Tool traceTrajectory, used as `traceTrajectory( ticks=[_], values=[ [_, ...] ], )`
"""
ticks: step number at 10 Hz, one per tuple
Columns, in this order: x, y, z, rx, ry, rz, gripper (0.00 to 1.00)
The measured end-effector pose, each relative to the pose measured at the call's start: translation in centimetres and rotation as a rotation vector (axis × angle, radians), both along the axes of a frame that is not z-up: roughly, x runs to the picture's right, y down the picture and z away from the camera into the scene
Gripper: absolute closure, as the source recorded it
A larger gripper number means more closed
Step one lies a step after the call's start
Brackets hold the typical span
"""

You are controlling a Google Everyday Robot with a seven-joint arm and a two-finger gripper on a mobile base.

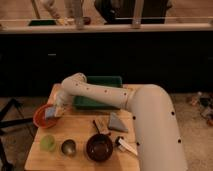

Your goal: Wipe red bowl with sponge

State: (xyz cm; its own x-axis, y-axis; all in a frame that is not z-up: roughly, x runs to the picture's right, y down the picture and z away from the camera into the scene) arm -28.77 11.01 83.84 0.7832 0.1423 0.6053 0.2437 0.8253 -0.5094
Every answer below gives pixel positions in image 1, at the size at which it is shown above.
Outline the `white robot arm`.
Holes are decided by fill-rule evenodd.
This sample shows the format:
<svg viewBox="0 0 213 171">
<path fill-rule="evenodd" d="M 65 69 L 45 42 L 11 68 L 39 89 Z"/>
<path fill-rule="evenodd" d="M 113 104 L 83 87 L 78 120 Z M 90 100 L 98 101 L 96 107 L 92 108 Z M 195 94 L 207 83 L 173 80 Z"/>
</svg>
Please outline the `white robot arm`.
<svg viewBox="0 0 213 171">
<path fill-rule="evenodd" d="M 71 106 L 74 96 L 84 96 L 130 112 L 141 171 L 187 171 L 187 161 L 173 103 L 158 85 L 144 84 L 136 89 L 89 84 L 83 73 L 61 82 L 55 104 Z"/>
</svg>

